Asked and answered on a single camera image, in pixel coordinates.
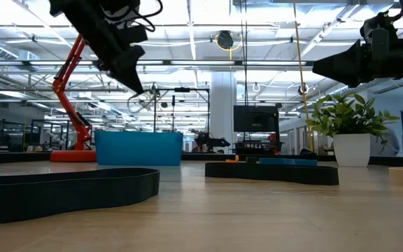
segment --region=black screen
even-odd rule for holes
[[[278,122],[275,106],[234,106],[235,132],[279,132]]]

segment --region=wooden table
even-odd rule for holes
[[[96,168],[0,164],[0,175]],[[205,178],[204,162],[160,170],[146,202],[0,225],[0,252],[403,251],[403,188],[387,167],[341,167],[338,186]]]

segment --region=yellow pole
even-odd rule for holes
[[[302,75],[302,65],[301,65],[301,49],[299,47],[299,32],[298,32],[298,21],[297,21],[297,2],[293,0],[293,13],[295,14],[295,31],[297,32],[297,47],[298,47],[298,63],[299,63],[299,74],[301,76],[301,91],[302,91],[302,99],[304,102],[304,110],[306,111],[306,119],[309,119],[309,110],[307,109],[307,98],[306,98],[306,90],[304,87],[304,79]],[[311,128],[307,125],[307,132],[309,133],[309,148],[313,150],[313,140]]]

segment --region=white pot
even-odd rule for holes
[[[371,154],[371,135],[336,134],[334,152],[340,167],[366,167]]]

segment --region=black tray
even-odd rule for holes
[[[144,168],[0,176],[0,223],[136,204],[159,185],[160,172]]]
[[[338,169],[321,166],[212,162],[205,164],[205,176],[325,186],[339,184]]]

